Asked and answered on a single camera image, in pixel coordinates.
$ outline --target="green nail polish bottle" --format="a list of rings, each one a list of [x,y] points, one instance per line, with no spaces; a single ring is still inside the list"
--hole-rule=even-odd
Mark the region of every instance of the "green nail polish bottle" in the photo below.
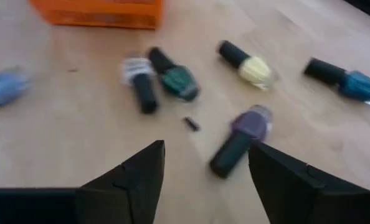
[[[185,66],[174,64],[158,47],[151,48],[148,58],[165,90],[187,102],[197,98],[199,86]]]

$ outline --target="small black object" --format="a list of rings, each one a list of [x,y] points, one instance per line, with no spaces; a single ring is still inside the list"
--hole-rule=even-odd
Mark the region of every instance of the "small black object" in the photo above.
[[[255,140],[249,167],[271,224],[370,223],[370,190]]]
[[[68,189],[0,189],[0,224],[152,224],[164,175],[164,141]]]
[[[150,114],[155,112],[158,108],[158,103],[149,75],[136,75],[132,82],[142,113]]]
[[[166,70],[177,67],[158,47],[150,49],[148,58],[158,74],[163,74]]]
[[[340,84],[344,80],[346,70],[316,58],[311,58],[304,70],[304,74],[328,85],[335,85]]]
[[[78,72],[78,69],[77,68],[71,68],[71,69],[67,70],[67,72]]]
[[[200,127],[194,120],[190,117],[185,117],[184,118],[185,123],[192,129],[192,131],[198,131],[200,130]]]
[[[226,179],[240,158],[249,150],[252,140],[242,131],[235,130],[210,161],[211,170]]]
[[[218,52],[236,69],[239,69],[244,60],[250,58],[249,54],[245,53],[243,50],[241,50],[228,40],[223,40],[221,42]]]

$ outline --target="yellow nail polish bottle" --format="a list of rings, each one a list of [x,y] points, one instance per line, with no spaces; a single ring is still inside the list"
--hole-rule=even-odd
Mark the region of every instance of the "yellow nail polish bottle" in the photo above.
[[[222,41],[218,51],[244,80],[263,90],[278,80],[277,74],[260,57],[251,57],[228,40]]]

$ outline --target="teal nail polish bottle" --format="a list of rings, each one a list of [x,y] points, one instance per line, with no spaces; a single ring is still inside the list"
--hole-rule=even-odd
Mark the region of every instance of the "teal nail polish bottle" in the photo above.
[[[188,102],[197,98],[199,86],[185,66],[174,64],[158,47],[149,51],[148,58],[166,91]]]
[[[312,58],[304,74],[327,85],[337,85],[341,95],[370,105],[370,77],[359,71],[346,71],[330,63]]]

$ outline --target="purple nail polish bottle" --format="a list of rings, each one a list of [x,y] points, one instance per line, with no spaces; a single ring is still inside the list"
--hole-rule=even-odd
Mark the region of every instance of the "purple nail polish bottle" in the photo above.
[[[210,168],[221,178],[227,178],[252,141],[264,141],[272,127],[272,112],[254,105],[231,123],[231,134],[210,161]]]

